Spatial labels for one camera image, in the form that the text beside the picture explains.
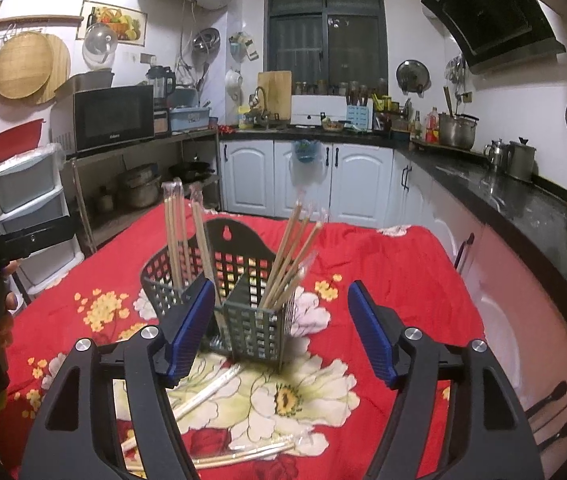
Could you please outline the person left hand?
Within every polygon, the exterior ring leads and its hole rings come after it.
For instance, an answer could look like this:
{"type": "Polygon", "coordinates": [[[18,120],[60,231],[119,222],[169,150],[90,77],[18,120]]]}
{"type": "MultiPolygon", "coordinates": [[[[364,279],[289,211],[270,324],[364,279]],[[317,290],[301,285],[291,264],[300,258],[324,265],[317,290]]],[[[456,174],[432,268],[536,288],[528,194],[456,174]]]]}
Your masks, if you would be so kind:
{"type": "MultiPolygon", "coordinates": [[[[2,271],[2,278],[7,281],[8,278],[16,272],[20,266],[19,260],[12,260],[11,263],[6,266],[2,271]]],[[[16,310],[18,306],[17,296],[8,290],[4,299],[4,310],[0,317],[0,346],[6,350],[11,346],[14,341],[14,336],[12,336],[12,329],[14,328],[14,319],[12,318],[11,311],[16,310]]]]}

